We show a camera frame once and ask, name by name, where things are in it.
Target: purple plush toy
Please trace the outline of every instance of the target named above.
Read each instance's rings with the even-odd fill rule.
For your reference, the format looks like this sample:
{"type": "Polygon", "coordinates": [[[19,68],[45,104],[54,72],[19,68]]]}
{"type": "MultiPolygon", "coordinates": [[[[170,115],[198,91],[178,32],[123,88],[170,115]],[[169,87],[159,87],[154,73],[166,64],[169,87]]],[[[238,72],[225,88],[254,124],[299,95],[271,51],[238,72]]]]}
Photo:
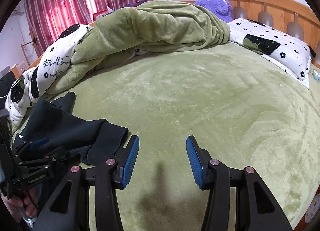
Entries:
{"type": "Polygon", "coordinates": [[[226,23],[233,21],[232,6],[228,0],[198,0],[195,4],[208,9],[226,23]]]}

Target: bed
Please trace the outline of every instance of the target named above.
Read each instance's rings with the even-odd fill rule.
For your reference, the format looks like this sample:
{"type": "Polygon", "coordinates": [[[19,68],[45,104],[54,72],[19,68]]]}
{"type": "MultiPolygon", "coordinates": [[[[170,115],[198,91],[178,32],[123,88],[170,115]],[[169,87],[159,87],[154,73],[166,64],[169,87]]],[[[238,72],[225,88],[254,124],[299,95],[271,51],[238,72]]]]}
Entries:
{"type": "MultiPolygon", "coordinates": [[[[320,41],[320,22],[302,4],[229,1],[252,20],[266,10],[283,32],[296,19],[308,45],[316,49],[320,41]]],[[[208,193],[194,183],[185,149],[188,135],[229,167],[253,166],[295,227],[320,181],[320,86],[309,77],[310,90],[256,53],[226,43],[137,56],[88,74],[69,91],[76,93],[73,115],[106,118],[140,138],[131,183],[117,191],[124,230],[200,229],[208,193]]],[[[91,230],[94,221],[91,210],[91,230]]]]}

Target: wooden bed frame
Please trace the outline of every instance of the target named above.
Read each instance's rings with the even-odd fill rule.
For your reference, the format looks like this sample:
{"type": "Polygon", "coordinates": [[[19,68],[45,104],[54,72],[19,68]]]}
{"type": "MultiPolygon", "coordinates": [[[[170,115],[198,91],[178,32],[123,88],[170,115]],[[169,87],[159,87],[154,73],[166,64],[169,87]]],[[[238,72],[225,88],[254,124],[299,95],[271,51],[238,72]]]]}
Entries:
{"type": "MultiPolygon", "coordinates": [[[[274,21],[274,28],[286,32],[287,25],[297,19],[298,24],[304,32],[304,42],[316,51],[318,42],[320,42],[320,21],[313,11],[301,3],[293,0],[229,0],[232,7],[241,7],[246,11],[247,19],[258,21],[260,12],[268,12],[274,21]]],[[[41,56],[37,58],[29,68],[39,64],[41,56]]]]}

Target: pillow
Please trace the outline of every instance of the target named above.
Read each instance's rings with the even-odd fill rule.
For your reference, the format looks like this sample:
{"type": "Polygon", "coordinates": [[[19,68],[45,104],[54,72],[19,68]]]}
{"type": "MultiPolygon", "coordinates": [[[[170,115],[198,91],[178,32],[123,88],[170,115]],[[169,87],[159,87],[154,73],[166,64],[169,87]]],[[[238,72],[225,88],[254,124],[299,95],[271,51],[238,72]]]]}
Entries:
{"type": "Polygon", "coordinates": [[[265,24],[236,19],[230,23],[229,40],[258,54],[273,59],[285,72],[300,81],[308,79],[311,62],[310,48],[303,41],[265,24]]]}

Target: silver bolt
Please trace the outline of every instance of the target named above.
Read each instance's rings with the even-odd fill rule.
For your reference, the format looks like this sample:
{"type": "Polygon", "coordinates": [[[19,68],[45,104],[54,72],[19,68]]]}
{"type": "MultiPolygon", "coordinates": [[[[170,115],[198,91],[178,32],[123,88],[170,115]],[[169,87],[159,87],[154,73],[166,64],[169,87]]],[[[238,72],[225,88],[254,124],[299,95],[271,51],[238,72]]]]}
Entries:
{"type": "Polygon", "coordinates": [[[210,160],[210,163],[212,164],[212,165],[219,165],[219,160],[217,160],[217,159],[212,159],[212,160],[210,160]]]}
{"type": "Polygon", "coordinates": [[[71,168],[72,172],[78,172],[80,170],[80,167],[78,165],[75,165],[71,168]]]}
{"type": "Polygon", "coordinates": [[[116,163],[115,159],[107,159],[106,164],[108,165],[114,165],[116,163]]]}
{"type": "Polygon", "coordinates": [[[252,167],[246,167],[245,170],[247,173],[254,173],[254,168],[252,167]]]}

